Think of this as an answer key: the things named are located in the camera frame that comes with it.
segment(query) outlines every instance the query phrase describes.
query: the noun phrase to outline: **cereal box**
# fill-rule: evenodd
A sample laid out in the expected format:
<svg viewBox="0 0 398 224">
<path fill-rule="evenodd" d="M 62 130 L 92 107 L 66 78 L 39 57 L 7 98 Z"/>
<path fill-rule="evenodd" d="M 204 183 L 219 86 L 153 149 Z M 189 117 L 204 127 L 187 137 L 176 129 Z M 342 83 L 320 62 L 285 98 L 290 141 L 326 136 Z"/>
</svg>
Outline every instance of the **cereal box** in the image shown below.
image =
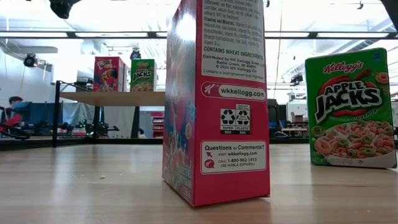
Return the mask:
<svg viewBox="0 0 398 224">
<path fill-rule="evenodd" d="M 95 57 L 93 91 L 126 91 L 127 66 L 119 57 Z"/>
<path fill-rule="evenodd" d="M 311 162 L 396 167 L 385 49 L 305 61 Z"/>
<path fill-rule="evenodd" d="M 131 91 L 154 91 L 156 83 L 154 59 L 131 60 Z"/>
<path fill-rule="evenodd" d="M 270 195 L 263 8 L 182 0 L 172 18 L 162 177 L 193 206 Z"/>
</svg>

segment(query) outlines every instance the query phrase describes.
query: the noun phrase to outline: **fluorescent light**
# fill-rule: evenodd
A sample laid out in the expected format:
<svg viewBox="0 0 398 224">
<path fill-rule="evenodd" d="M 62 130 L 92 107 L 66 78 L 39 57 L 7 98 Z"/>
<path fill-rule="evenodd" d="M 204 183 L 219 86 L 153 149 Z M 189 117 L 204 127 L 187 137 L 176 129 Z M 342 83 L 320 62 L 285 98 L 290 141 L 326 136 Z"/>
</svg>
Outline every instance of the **fluorescent light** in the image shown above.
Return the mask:
<svg viewBox="0 0 398 224">
<path fill-rule="evenodd" d="M 77 32 L 77 37 L 148 37 L 146 32 Z"/>
<path fill-rule="evenodd" d="M 0 37 L 68 37 L 64 32 L 1 32 Z"/>
<path fill-rule="evenodd" d="M 308 37 L 308 32 L 266 32 L 266 37 Z"/>
<path fill-rule="evenodd" d="M 157 32 L 156 33 L 156 35 L 158 36 L 158 37 L 167 37 L 167 33 L 166 32 Z"/>
<path fill-rule="evenodd" d="M 131 51 L 132 47 L 112 47 L 109 46 L 108 50 L 109 51 Z"/>
<path fill-rule="evenodd" d="M 340 33 L 318 33 L 318 37 L 331 37 L 331 38 L 359 38 L 359 37 L 363 37 L 364 39 L 366 38 L 376 38 L 376 37 L 387 37 L 387 35 L 389 35 L 388 33 L 369 33 L 369 32 L 362 32 L 362 33 L 344 33 L 344 32 L 340 32 Z"/>
</svg>

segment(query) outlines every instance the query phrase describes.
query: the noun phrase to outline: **security camera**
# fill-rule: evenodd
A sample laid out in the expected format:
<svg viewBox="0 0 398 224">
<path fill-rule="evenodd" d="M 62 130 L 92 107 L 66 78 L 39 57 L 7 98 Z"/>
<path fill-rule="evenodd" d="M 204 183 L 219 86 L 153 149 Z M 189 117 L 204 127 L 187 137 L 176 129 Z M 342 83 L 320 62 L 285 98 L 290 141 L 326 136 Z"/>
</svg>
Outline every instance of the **security camera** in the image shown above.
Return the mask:
<svg viewBox="0 0 398 224">
<path fill-rule="evenodd" d="M 293 83 L 293 85 L 291 85 L 291 86 L 297 86 L 297 85 L 299 85 L 300 82 L 302 82 L 302 81 L 303 81 L 303 75 L 299 73 L 299 74 L 294 75 L 294 76 L 292 77 L 290 83 Z"/>
<path fill-rule="evenodd" d="M 27 54 L 25 60 L 24 60 L 24 65 L 28 68 L 35 68 L 37 67 L 38 60 L 36 59 L 35 54 Z"/>
<path fill-rule="evenodd" d="M 50 0 L 52 11 L 61 19 L 68 19 L 72 6 L 81 0 Z"/>
<path fill-rule="evenodd" d="M 141 59 L 141 53 L 139 52 L 139 49 L 133 49 L 132 53 L 130 55 L 130 59 Z"/>
</svg>

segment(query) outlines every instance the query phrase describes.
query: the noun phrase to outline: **pink cereal box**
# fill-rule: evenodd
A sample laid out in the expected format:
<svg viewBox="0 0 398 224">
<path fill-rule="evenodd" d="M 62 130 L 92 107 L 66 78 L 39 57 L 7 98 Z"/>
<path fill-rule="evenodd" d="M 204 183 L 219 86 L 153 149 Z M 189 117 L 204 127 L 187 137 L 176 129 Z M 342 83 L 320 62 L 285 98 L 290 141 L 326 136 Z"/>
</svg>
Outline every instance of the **pink cereal box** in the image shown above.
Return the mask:
<svg viewBox="0 0 398 224">
<path fill-rule="evenodd" d="M 182 0 L 167 34 L 163 179 L 189 204 L 270 196 L 263 2 Z"/>
<path fill-rule="evenodd" d="M 93 91 L 127 91 L 127 66 L 119 57 L 95 57 Z"/>
</svg>

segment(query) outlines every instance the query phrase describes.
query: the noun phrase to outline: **table surface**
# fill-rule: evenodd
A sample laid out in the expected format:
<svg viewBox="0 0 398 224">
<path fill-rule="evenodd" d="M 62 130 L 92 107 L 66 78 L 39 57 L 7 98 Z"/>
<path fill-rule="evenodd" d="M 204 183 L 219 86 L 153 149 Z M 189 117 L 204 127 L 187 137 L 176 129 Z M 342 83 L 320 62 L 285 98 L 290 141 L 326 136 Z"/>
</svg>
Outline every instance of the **table surface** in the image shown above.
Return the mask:
<svg viewBox="0 0 398 224">
<path fill-rule="evenodd" d="M 311 166 L 308 144 L 271 145 L 271 198 L 192 208 L 160 178 L 161 150 L 0 152 L 1 224 L 398 223 L 396 170 Z"/>
<path fill-rule="evenodd" d="M 93 106 L 164 106 L 164 91 L 61 92 L 60 97 Z"/>
<path fill-rule="evenodd" d="M 308 131 L 308 128 L 282 128 L 281 131 Z"/>
</svg>

